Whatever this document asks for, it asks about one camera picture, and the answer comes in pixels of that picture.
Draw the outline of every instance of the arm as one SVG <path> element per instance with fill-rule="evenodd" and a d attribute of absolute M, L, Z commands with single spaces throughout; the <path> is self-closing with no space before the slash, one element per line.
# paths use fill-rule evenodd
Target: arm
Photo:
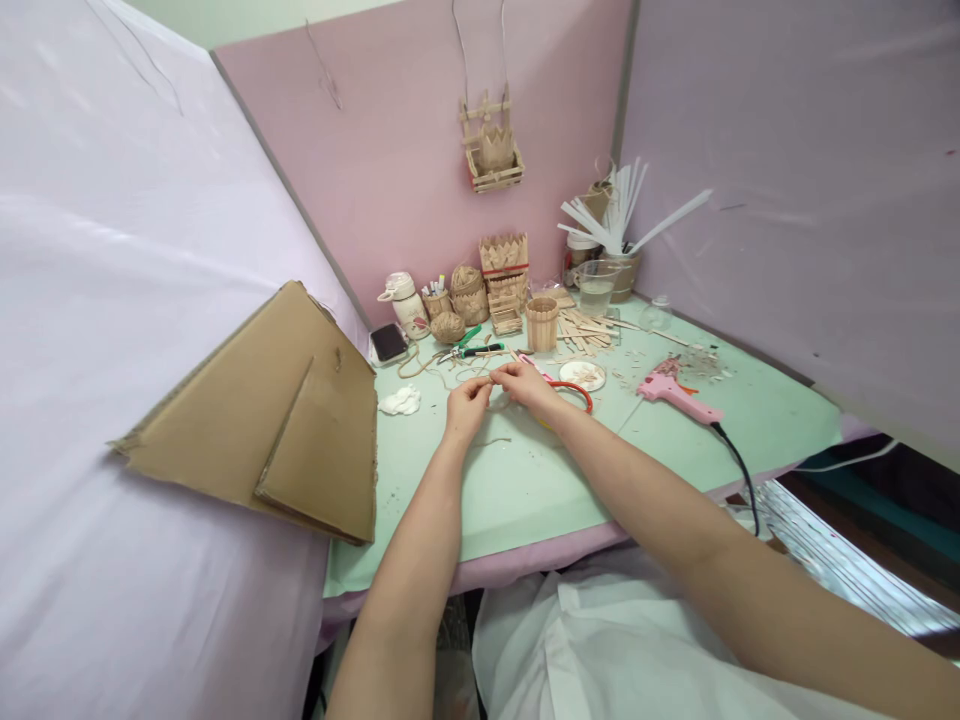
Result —
<path fill-rule="evenodd" d="M 554 429 L 617 522 L 745 667 L 895 717 L 960 716 L 949 662 L 821 588 L 534 368 L 513 363 L 491 377 Z"/>
<path fill-rule="evenodd" d="M 463 459 L 492 385 L 450 393 L 447 428 L 387 546 L 330 694 L 328 716 L 432 716 L 437 631 L 460 555 Z"/>

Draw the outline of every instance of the phone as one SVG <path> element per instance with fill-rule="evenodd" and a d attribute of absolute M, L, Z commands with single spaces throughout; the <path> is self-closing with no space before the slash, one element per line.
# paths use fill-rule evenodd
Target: phone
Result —
<path fill-rule="evenodd" d="M 396 324 L 384 325 L 370 333 L 377 359 L 385 363 L 407 352 L 407 341 Z"/>

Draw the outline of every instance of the table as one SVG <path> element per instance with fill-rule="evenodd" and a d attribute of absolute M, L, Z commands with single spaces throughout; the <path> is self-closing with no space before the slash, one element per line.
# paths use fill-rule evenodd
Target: table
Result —
<path fill-rule="evenodd" d="M 617 307 L 622 320 L 636 323 L 645 306 L 633 298 Z M 476 344 L 490 332 L 489 327 L 488 321 Z M 757 479 L 773 476 L 780 468 L 842 441 L 840 411 L 817 393 L 679 318 L 674 318 L 667 332 L 690 346 L 712 350 L 727 371 L 712 376 L 722 379 L 681 373 L 680 380 L 699 389 L 697 397 L 708 405 L 725 411 L 724 428 Z M 514 349 L 526 346 L 525 333 L 502 340 Z M 443 349 L 432 338 L 419 345 L 421 360 Z M 621 436 L 720 499 L 739 489 L 742 479 L 713 432 L 664 402 L 637 407 L 634 390 L 646 373 L 668 355 L 684 351 L 690 348 L 658 335 L 621 329 L 620 345 L 609 353 L 598 352 L 597 362 L 608 377 L 606 385 L 593 393 L 594 416 L 616 431 L 635 410 Z M 552 358 L 553 354 L 535 356 L 543 369 L 556 375 L 559 365 L 547 364 Z M 494 357 L 489 368 L 510 361 L 509 355 Z M 475 362 L 476 367 L 482 364 Z M 417 367 L 414 361 L 403 372 Z M 475 374 L 464 366 L 440 366 L 439 372 L 424 372 L 409 380 L 398 377 L 396 367 L 378 372 L 376 387 L 381 397 L 412 384 L 422 394 L 421 407 L 411 416 L 381 414 L 378 418 L 376 542 L 361 548 L 331 544 L 324 596 L 338 601 L 325 604 L 328 619 L 336 616 L 338 604 L 348 607 L 359 602 L 373 579 L 442 435 L 444 383 L 454 387 L 458 379 Z M 499 394 L 495 390 L 494 406 Z M 483 445 L 496 438 L 510 441 Z M 455 591 L 468 585 L 506 584 L 520 571 L 559 567 L 557 563 L 567 564 L 625 538 L 556 436 L 523 407 L 511 404 L 491 413 L 474 446 L 464 467 L 463 542 Z"/>

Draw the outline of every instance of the measuring cup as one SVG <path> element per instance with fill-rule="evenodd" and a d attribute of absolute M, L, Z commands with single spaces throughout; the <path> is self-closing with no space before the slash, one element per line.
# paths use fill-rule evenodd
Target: measuring cup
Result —
<path fill-rule="evenodd" d="M 580 312 L 594 317 L 606 314 L 621 270 L 623 265 L 616 260 L 588 260 L 573 271 L 573 281 L 580 288 Z"/>

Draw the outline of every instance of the green table surface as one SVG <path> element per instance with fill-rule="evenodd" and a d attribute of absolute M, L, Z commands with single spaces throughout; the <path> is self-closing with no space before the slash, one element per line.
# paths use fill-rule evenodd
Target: green table surface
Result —
<path fill-rule="evenodd" d="M 646 303 L 638 298 L 614 306 L 620 319 L 639 323 Z M 471 345 L 477 346 L 493 329 L 489 321 Z M 666 332 L 691 345 L 713 350 L 718 363 L 732 377 L 722 381 L 684 370 L 679 380 L 700 391 L 696 397 L 724 411 L 723 427 L 737 445 L 751 474 L 775 470 L 824 448 L 837 444 L 840 411 L 816 392 L 714 335 L 679 318 Z M 646 374 L 671 354 L 690 350 L 671 340 L 638 330 L 620 329 L 620 344 L 611 352 L 597 352 L 595 360 L 607 372 L 606 384 L 592 393 L 594 417 L 616 432 L 630 416 L 621 436 L 674 470 L 701 491 L 713 490 L 742 477 L 726 446 L 712 430 L 705 428 L 665 401 L 646 402 L 637 407 L 635 389 Z M 527 346 L 526 332 L 502 341 L 514 350 Z M 419 360 L 447 346 L 432 337 L 421 340 Z M 560 366 L 546 361 L 576 352 L 538 353 L 540 367 L 559 379 Z M 509 355 L 491 358 L 492 369 L 512 362 Z M 474 361 L 480 367 L 483 362 Z M 414 360 L 404 374 L 416 370 Z M 443 434 L 446 420 L 447 386 L 454 387 L 476 373 L 448 363 L 437 366 L 441 377 L 423 372 L 404 380 L 397 367 L 377 372 L 376 389 L 382 399 L 408 384 L 421 393 L 420 409 L 413 415 L 377 417 L 377 522 L 376 542 L 354 547 L 331 543 L 325 597 L 366 590 L 396 530 L 400 517 L 420 482 L 427 463 Z M 620 378 L 623 376 L 624 388 Z M 502 401 L 499 388 L 491 403 Z M 477 447 L 494 438 L 510 438 Z M 610 515 L 599 504 L 571 456 L 556 435 L 540 425 L 523 407 L 510 403 L 499 412 L 490 412 L 475 447 L 467 454 L 463 472 L 463 542 L 460 561 L 484 557 L 530 543 L 599 525 Z"/>

